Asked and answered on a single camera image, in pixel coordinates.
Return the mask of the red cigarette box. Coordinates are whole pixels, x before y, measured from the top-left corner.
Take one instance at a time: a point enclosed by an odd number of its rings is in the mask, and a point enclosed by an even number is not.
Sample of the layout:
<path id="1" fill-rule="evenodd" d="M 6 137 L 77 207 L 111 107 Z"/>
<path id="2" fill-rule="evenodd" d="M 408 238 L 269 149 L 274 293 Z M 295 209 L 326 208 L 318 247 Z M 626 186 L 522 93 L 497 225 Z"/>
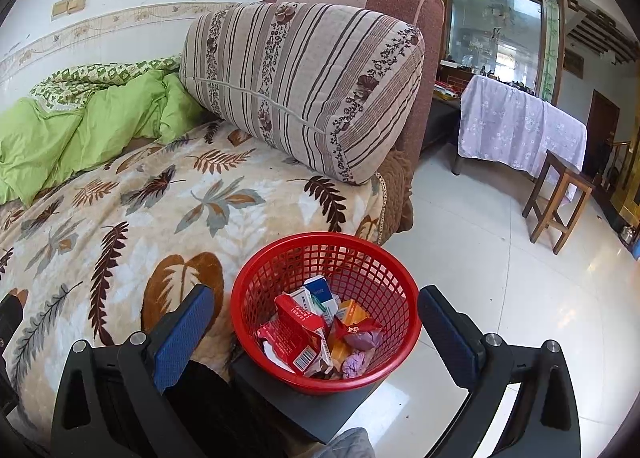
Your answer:
<path id="1" fill-rule="evenodd" d="M 256 337 L 270 345 L 270 354 L 292 374 L 312 377 L 329 374 L 333 362 L 326 343 L 326 323 L 282 293 L 274 299 L 276 314 L 256 330 Z"/>

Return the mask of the purple paper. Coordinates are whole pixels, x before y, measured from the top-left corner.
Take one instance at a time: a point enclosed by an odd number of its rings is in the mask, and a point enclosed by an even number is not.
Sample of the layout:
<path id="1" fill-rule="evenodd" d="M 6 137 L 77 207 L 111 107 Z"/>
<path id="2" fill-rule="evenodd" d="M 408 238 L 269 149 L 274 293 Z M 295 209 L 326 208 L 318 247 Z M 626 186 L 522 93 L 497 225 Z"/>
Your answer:
<path id="1" fill-rule="evenodd" d="M 355 350 L 352 352 L 342 363 L 342 378 L 355 379 L 361 377 L 367 371 L 374 353 L 374 348 L 370 348 L 367 351 Z"/>

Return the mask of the orange cardboard box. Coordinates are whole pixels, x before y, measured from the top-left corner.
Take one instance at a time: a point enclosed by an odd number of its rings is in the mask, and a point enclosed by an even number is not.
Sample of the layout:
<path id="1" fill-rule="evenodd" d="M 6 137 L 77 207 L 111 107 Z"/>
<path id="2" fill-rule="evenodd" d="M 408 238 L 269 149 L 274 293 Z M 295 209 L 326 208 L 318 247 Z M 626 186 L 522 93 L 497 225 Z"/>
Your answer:
<path id="1" fill-rule="evenodd" d="M 360 321 L 368 318 L 370 315 L 355 300 L 345 300 L 340 304 L 328 339 L 330 356 L 336 368 L 340 368 L 344 360 L 354 352 L 346 337 L 354 332 L 352 328 Z"/>

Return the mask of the red foot patch pouch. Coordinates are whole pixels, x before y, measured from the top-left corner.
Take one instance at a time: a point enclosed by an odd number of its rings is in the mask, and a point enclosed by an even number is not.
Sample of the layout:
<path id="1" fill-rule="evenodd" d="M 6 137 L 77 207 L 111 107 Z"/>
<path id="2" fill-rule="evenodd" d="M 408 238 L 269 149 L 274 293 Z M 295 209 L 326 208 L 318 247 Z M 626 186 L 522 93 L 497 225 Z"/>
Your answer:
<path id="1" fill-rule="evenodd" d="M 345 335 L 349 333 L 372 330 L 380 330 L 382 332 L 382 326 L 370 317 L 352 323 L 351 325 L 346 325 L 345 322 L 342 322 L 341 319 L 337 317 L 334 318 L 334 332 L 338 340 L 343 340 Z"/>

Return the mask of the blue white medicine box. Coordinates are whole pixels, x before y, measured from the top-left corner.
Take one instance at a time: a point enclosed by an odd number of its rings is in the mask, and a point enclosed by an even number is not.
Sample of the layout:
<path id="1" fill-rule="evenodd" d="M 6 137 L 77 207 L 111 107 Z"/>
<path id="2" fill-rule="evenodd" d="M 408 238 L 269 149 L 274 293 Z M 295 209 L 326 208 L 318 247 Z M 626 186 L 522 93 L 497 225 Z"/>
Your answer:
<path id="1" fill-rule="evenodd" d="M 332 326 L 340 300 L 331 292 L 326 277 L 317 275 L 306 279 L 290 296 L 298 306 L 320 316 L 328 328 Z"/>

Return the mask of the red mesh trash basket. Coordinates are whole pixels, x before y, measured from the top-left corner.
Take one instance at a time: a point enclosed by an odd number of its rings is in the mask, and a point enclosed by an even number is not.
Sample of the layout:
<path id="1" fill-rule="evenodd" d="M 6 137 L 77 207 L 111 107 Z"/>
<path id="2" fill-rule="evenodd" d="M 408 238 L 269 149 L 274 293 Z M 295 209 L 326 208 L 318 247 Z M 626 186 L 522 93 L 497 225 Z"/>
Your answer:
<path id="1" fill-rule="evenodd" d="M 231 296 L 233 328 L 262 371 L 299 392 L 370 386 L 408 357 L 421 328 L 418 287 L 377 245 L 300 233 L 260 249 Z"/>

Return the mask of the leaf pattern blanket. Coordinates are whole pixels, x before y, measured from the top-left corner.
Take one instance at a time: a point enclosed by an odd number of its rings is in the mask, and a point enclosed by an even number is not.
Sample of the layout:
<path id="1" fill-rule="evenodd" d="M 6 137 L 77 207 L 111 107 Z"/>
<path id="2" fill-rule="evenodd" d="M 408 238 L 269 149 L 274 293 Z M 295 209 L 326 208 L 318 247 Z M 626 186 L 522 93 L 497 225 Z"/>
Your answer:
<path id="1" fill-rule="evenodd" d="M 241 267 L 277 239 L 332 231 L 359 236 L 383 208 L 373 178 L 353 186 L 308 169 L 227 123 L 173 144 L 147 144 L 52 188 L 30 207 L 1 209 L 1 289 L 23 299 L 3 353 L 17 394 L 10 422 L 47 444 L 70 347 L 150 331 L 194 285 L 215 293 L 194 360 L 225 376 L 229 302 Z"/>

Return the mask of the green quilt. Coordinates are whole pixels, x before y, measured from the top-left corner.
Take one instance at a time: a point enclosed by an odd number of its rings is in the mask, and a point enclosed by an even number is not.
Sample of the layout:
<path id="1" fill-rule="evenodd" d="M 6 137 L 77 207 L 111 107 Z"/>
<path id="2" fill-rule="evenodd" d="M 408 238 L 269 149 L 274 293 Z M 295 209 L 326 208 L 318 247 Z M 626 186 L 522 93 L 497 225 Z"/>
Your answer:
<path id="1" fill-rule="evenodd" d="M 58 70 L 1 112 L 1 202 L 29 207 L 43 189 L 118 157 L 135 139 L 167 145 L 202 124 L 178 57 Z"/>

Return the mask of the black stool under basket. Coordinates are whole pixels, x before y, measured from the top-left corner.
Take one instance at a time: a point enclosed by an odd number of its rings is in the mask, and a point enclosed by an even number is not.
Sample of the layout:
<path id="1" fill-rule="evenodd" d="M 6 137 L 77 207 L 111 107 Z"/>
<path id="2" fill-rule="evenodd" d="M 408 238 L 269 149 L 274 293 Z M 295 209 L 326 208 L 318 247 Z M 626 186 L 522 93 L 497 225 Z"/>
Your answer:
<path id="1" fill-rule="evenodd" d="M 298 392 L 272 378 L 246 354 L 232 360 L 231 385 L 244 393 L 258 412 L 303 441 L 329 443 L 361 404 L 381 385 L 329 395 Z"/>

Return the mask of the wooden stool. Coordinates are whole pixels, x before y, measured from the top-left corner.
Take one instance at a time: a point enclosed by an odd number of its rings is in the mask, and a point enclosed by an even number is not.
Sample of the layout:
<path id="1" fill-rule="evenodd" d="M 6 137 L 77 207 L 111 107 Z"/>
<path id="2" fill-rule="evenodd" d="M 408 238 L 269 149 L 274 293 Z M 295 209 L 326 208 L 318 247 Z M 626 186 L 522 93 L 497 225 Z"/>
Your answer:
<path id="1" fill-rule="evenodd" d="M 553 188 L 546 207 L 541 210 L 538 204 L 538 197 L 550 169 L 553 169 L 558 173 L 559 179 Z M 579 197 L 570 220 L 567 223 L 564 223 L 558 210 L 561 206 L 562 200 L 566 197 L 566 192 L 570 186 L 575 186 L 582 194 Z M 537 224 L 533 232 L 529 235 L 529 241 L 531 243 L 536 243 L 542 232 L 545 229 L 552 227 L 561 233 L 561 236 L 552 248 L 553 254 L 558 255 L 574 231 L 579 218 L 582 216 L 582 212 L 585 210 L 593 189 L 593 182 L 582 175 L 582 172 L 578 170 L 576 166 L 548 150 L 546 158 L 544 159 L 544 164 L 542 164 L 538 178 L 535 181 L 534 188 L 526 201 L 524 209 L 522 210 L 522 216 L 524 218 L 528 218 L 530 212 L 534 212 L 537 218 Z"/>

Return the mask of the purple tablecloth table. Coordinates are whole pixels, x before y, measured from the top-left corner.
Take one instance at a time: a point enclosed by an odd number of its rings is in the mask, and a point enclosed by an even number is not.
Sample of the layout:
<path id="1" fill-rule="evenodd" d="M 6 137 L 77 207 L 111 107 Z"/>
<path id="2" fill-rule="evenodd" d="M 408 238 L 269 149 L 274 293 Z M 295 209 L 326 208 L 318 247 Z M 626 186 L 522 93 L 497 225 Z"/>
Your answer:
<path id="1" fill-rule="evenodd" d="M 537 177 L 548 152 L 580 170 L 584 123 L 551 103 L 493 78 L 475 75 L 460 99 L 457 154 L 499 162 Z"/>

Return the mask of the striped floral cushion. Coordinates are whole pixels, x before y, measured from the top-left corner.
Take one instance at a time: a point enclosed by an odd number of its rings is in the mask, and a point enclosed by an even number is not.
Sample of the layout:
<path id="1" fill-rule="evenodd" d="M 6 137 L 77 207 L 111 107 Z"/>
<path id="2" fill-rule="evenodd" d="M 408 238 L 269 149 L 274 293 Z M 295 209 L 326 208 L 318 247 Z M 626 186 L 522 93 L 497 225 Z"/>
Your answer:
<path id="1" fill-rule="evenodd" d="M 202 14 L 179 76 L 200 105 L 311 170 L 360 185 L 338 144 L 340 84 L 375 17 L 354 7 L 260 2 Z"/>

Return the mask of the mirror cabinet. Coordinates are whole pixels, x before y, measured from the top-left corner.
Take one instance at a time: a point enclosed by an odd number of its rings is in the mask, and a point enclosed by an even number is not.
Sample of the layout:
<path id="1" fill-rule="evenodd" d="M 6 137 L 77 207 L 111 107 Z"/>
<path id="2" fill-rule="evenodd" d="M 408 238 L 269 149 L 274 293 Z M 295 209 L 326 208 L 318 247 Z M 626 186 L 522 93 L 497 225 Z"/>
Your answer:
<path id="1" fill-rule="evenodd" d="M 442 0 L 440 57 L 558 102 L 564 0 Z"/>

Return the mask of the gold wall switch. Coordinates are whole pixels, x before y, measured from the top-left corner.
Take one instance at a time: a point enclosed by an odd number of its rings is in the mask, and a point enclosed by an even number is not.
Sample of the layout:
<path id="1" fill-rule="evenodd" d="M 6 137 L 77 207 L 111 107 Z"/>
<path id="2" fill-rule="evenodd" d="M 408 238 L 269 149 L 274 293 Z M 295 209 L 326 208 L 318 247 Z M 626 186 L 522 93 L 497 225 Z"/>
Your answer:
<path id="1" fill-rule="evenodd" d="M 51 20 L 77 14 L 86 8 L 87 0 L 59 0 L 51 10 Z"/>

